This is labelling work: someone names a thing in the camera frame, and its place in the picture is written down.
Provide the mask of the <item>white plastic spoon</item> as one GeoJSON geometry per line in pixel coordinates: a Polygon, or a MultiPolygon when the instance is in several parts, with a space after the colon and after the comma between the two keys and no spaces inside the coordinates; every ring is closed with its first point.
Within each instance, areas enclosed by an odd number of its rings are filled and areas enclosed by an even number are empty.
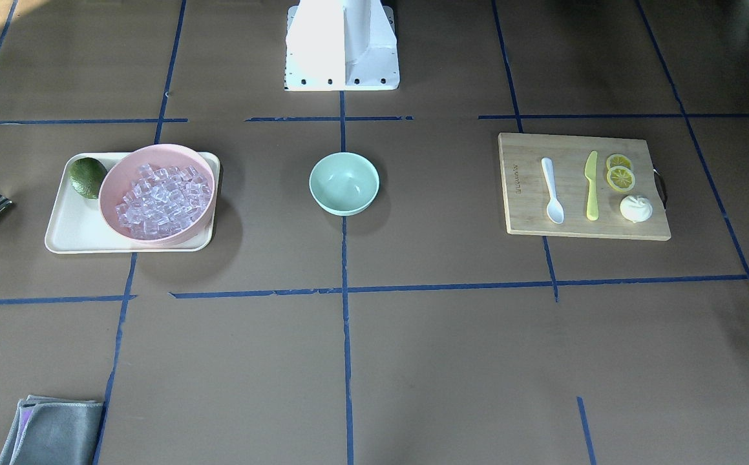
{"type": "Polygon", "coordinates": [[[549,195],[546,205],[547,217],[549,221],[552,221],[552,223],[563,224],[564,208],[562,203],[560,203],[560,200],[558,200],[553,161],[549,157],[543,157],[540,160],[540,165],[542,165],[543,180],[545,180],[547,193],[549,195]]]}

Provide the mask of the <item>mint green bowl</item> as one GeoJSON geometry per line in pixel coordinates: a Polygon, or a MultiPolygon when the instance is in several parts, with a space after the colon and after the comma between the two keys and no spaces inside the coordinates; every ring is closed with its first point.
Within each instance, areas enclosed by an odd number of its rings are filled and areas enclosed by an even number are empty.
{"type": "Polygon", "coordinates": [[[310,194],[318,206],[336,216],[359,214],[377,197],[377,168],[362,155],[341,151],[325,156],[310,171],[310,194]]]}

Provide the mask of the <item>clear ice cubes pile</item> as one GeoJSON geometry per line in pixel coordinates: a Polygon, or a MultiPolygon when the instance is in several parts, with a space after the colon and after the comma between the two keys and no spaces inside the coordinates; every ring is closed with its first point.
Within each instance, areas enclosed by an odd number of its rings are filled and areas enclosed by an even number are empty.
{"type": "Polygon", "coordinates": [[[176,235],[200,220],[211,203],[211,183],[196,167],[137,168],[138,177],[130,183],[115,215],[136,240],[156,240],[176,235]]]}

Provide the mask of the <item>pink bowl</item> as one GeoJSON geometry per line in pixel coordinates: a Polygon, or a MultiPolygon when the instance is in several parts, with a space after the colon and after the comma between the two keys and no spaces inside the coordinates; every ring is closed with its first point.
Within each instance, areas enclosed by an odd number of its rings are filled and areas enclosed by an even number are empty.
{"type": "Polygon", "coordinates": [[[197,152],[183,145],[156,144],[128,154],[115,154],[115,159],[117,162],[109,168],[101,185],[98,204],[103,221],[117,236],[136,250],[197,251],[207,245],[212,237],[217,187],[220,182],[221,164],[217,156],[207,151],[197,152]],[[200,218],[186,229],[165,238],[134,238],[130,229],[120,223],[116,214],[115,206],[122,201],[124,194],[132,191],[132,183],[140,178],[138,168],[146,163],[159,169],[194,167],[212,189],[212,198],[202,206],[200,218]]]}

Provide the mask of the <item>bamboo cutting board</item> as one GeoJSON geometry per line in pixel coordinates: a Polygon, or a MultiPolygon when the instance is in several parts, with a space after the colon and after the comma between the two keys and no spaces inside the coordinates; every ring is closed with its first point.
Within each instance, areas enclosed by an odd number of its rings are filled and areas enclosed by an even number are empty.
{"type": "Polygon", "coordinates": [[[508,233],[670,240],[666,210],[656,188],[654,165],[646,141],[598,136],[501,133],[498,135],[498,148],[501,197],[508,233]],[[591,150],[598,151],[596,185],[599,218],[593,222],[585,216],[587,180],[584,165],[591,150]],[[606,159],[614,153],[623,154],[632,161],[635,187],[628,193],[614,191],[607,183],[606,159]],[[552,223],[546,214],[549,195],[540,165],[543,157],[551,158],[554,164],[558,200],[564,208],[563,224],[552,223]],[[629,195],[642,195],[651,200],[653,215],[649,220],[631,223],[620,215],[620,201],[629,195]]]}

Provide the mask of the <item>yellow-green plastic knife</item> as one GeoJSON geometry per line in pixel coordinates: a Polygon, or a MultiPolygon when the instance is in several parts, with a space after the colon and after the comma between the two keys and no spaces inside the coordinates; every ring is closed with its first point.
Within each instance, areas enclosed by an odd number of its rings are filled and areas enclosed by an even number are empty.
{"type": "Polygon", "coordinates": [[[596,167],[598,166],[598,151],[591,150],[584,165],[584,176],[587,180],[587,200],[585,203],[585,216],[593,222],[599,218],[598,209],[598,185],[596,185],[596,167]]]}

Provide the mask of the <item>upper lemon slice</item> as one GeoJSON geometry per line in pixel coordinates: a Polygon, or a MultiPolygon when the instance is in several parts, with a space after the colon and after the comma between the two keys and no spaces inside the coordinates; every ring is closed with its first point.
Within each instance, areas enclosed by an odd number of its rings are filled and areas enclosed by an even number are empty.
{"type": "Polygon", "coordinates": [[[633,162],[623,154],[614,153],[606,159],[606,169],[610,171],[612,168],[625,168],[633,171],[633,162]]]}

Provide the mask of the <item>green avocado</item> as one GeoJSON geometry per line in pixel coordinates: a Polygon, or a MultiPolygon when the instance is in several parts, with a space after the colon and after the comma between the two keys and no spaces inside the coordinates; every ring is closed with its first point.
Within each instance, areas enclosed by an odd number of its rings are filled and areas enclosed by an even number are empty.
{"type": "Polygon", "coordinates": [[[70,186],[88,200],[97,200],[103,180],[108,174],[102,162],[93,157],[76,159],[68,169],[70,186]]]}

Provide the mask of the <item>cream rectangular tray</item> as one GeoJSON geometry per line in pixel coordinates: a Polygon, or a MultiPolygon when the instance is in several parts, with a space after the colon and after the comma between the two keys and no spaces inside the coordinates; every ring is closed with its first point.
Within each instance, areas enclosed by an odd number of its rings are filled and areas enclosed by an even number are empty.
{"type": "Polygon", "coordinates": [[[111,170],[129,155],[128,151],[86,152],[67,161],[61,175],[45,233],[45,247],[56,254],[140,253],[141,251],[199,251],[214,236],[213,212],[205,227],[182,242],[165,245],[143,245],[120,235],[105,223],[99,200],[83,198],[70,185],[70,166],[83,157],[93,157],[111,170]]]}

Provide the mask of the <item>grey folded cloth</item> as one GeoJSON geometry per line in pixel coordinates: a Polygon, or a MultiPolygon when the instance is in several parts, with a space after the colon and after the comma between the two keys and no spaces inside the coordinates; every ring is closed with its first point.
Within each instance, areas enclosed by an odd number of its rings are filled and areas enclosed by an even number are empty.
{"type": "Polygon", "coordinates": [[[44,395],[17,401],[0,464],[92,464],[103,403],[44,395]]]}

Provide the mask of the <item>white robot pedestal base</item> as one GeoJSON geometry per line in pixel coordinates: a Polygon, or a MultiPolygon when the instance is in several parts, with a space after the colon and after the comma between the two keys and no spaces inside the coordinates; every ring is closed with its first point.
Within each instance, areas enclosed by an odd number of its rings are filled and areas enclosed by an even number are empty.
{"type": "Polygon", "coordinates": [[[395,15],[381,1],[300,1],[288,8],[285,42],[286,91],[399,88],[395,15]]]}

